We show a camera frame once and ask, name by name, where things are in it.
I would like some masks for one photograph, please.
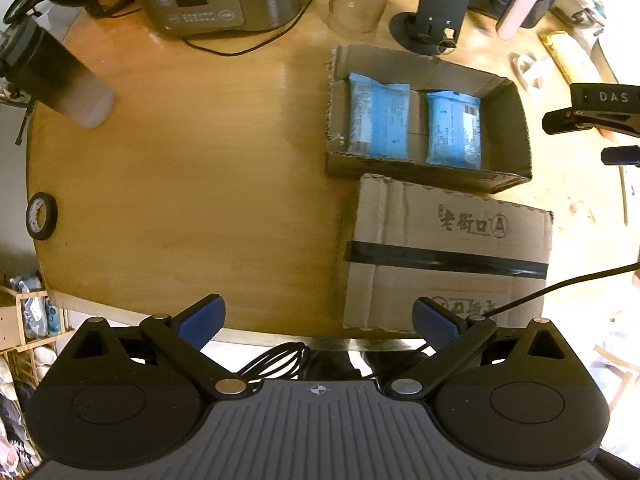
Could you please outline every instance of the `ribbed black surface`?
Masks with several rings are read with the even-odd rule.
[[[606,480],[587,462],[548,472],[485,464],[444,439],[420,404],[387,399],[372,381],[266,381],[250,399],[219,402],[155,463],[97,472],[47,462],[31,479]]]

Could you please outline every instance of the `blue gripper pad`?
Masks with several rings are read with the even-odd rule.
[[[172,320],[172,329],[197,350],[202,350],[225,324],[225,300],[209,294]]]
[[[431,298],[415,300],[412,311],[415,332],[437,352],[466,330],[466,321]]]

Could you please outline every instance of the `blue package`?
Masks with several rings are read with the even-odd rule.
[[[47,324],[49,325],[48,333],[50,336],[58,335],[61,329],[60,311],[49,301],[49,298],[45,300],[45,308],[47,309]]]
[[[406,83],[384,85],[351,73],[349,153],[407,158],[409,90]]]
[[[480,99],[452,91],[428,92],[430,164],[480,169]]]

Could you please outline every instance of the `digital display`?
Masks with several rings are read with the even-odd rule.
[[[196,7],[200,5],[207,5],[208,0],[175,0],[178,7]]]

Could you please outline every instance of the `white handle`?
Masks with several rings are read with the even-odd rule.
[[[510,40],[522,25],[537,0],[511,0],[504,14],[495,25],[498,36]]]

